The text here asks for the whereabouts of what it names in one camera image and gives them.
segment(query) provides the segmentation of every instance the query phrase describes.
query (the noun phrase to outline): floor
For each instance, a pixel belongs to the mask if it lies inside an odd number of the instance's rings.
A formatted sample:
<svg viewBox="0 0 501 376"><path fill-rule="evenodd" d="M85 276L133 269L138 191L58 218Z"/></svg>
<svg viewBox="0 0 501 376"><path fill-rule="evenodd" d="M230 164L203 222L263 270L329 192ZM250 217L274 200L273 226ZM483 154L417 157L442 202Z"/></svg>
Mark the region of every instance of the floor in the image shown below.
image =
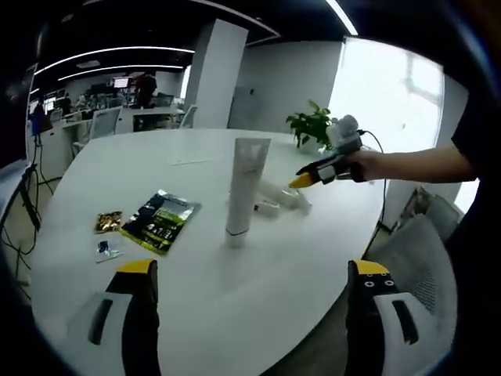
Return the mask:
<svg viewBox="0 0 501 376"><path fill-rule="evenodd" d="M59 180L54 180L48 183L50 188L54 191L57 188ZM32 179L30 184L30 198L32 202L35 202L36 197L36 185L34 179ZM40 216L43 218L43 213L45 206L52 197L52 193L46 184L41 184L38 188L38 211ZM2 240L8 243L12 243L15 247L19 248L22 252L29 252L33 246L34 239L34 227L31 224L30 217L28 216L26 209L23 207L23 202L20 195L18 194L13 202L7 219L5 221L5 229L2 231ZM22 255L22 259L18 258L17 252L12 248L6 247L3 244L2 249L4 250L5 257L7 259L8 265L10 266L13 275L16 275L18 284L26 293L24 297L26 302L29 303L30 296L30 271L28 267L23 263L30 265L30 255Z"/></svg>
<svg viewBox="0 0 501 376"><path fill-rule="evenodd" d="M55 190L58 183L59 180L52 181L49 186L52 190ZM51 199L52 194L45 184L39 186L38 193L38 211L43 217L45 206ZM30 197L33 202L35 194L36 187L32 183ZM5 228L13 245L22 251L31 249L34 227L31 225L26 210L23 208L20 197L17 197L13 203L5 222ZM379 229L368 252L383 244L388 238L388 232L382 228ZM7 240L5 231L2 232L2 239ZM26 292L27 295L25 296L29 296L31 279L28 268L20 260L16 260L17 253L13 249L5 247L5 253L13 273L16 272L16 268L18 269L17 280ZM29 255L23 256L23 259L30 265ZM348 294L344 291L319 325L295 349L261 376L335 376L344 374L348 354L344 326L347 307Z"/></svg>

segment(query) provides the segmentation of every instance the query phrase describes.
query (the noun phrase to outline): white round table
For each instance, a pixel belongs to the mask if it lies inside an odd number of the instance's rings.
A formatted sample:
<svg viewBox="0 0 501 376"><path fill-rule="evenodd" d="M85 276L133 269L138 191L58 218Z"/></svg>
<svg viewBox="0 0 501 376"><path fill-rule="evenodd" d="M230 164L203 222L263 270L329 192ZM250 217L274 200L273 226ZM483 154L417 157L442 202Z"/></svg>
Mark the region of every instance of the white round table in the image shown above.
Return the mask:
<svg viewBox="0 0 501 376"><path fill-rule="evenodd" d="M295 347L339 297L348 261L372 236L383 184L333 182L304 190L308 216L255 215L245 248L224 246L236 137L271 138L263 177L285 185L312 157L291 135L189 129L91 141L49 202L32 255L32 304L49 341L132 259L158 261L158 359L163 374L257 376ZM202 204L164 257L123 238L125 255L95 263L98 213L127 219L157 190Z"/></svg>

